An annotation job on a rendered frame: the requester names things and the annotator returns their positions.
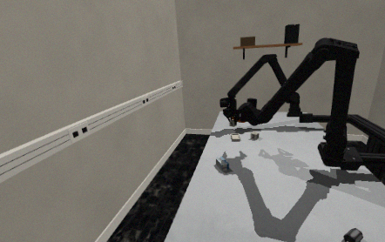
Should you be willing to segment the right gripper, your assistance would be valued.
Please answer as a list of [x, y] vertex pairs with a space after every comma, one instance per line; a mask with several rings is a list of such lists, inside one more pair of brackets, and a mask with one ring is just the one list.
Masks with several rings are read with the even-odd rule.
[[[230, 116], [229, 116], [229, 117], [226, 117], [226, 118], [228, 119], [228, 121], [232, 120], [232, 118], [233, 118], [234, 123], [237, 124], [236, 114], [230, 114]], [[229, 119], [229, 118], [230, 118], [230, 119]]]

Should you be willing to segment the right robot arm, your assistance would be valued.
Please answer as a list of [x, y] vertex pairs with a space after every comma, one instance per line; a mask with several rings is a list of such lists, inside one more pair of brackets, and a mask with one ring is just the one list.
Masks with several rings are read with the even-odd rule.
[[[269, 61], [270, 60], [270, 61]], [[230, 114], [236, 114], [236, 99], [235, 95], [241, 90], [241, 88], [253, 77], [253, 75], [264, 65], [265, 62], [270, 64], [271, 68], [274, 71], [275, 76], [277, 77], [280, 86], [282, 86], [286, 81], [287, 78], [282, 71], [276, 54], [269, 54], [269, 55], [263, 55], [256, 63], [255, 65], [241, 78], [241, 80], [227, 93], [228, 97], [222, 98], [220, 100], [220, 108], [226, 107], [223, 110], [223, 114], [225, 117], [229, 117]], [[290, 101], [290, 102], [289, 102]], [[287, 114], [302, 114], [300, 103], [300, 95], [299, 93], [295, 92], [293, 96], [291, 96], [288, 100], [288, 103], [290, 103], [290, 108], [288, 109]], [[295, 103], [296, 102], [296, 103]], [[292, 104], [291, 104], [292, 103]], [[230, 107], [229, 107], [229, 106]], [[232, 108], [234, 107], [234, 108]]]

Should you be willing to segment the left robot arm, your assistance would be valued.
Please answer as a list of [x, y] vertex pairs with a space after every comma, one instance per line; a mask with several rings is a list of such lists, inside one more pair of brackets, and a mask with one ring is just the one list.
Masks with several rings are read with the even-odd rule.
[[355, 64], [359, 54], [357, 44], [333, 38], [322, 38], [316, 42], [315, 47], [306, 55], [273, 98], [262, 107], [261, 111], [256, 108], [257, 99], [255, 98], [248, 98], [247, 103], [242, 104], [238, 110], [253, 126], [268, 123], [279, 108], [325, 61], [336, 60], [330, 128], [328, 122], [326, 130], [323, 131], [326, 133], [326, 136], [323, 136], [326, 142], [321, 142], [320, 148], [327, 163], [346, 164], [348, 160], [344, 153], [348, 143], [346, 126], [348, 107]]

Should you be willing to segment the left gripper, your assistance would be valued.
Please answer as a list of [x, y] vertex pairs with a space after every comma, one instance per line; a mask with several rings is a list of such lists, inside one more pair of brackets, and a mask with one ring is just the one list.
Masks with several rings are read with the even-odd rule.
[[247, 118], [245, 118], [239, 110], [236, 110], [236, 120], [240, 122], [247, 122]]

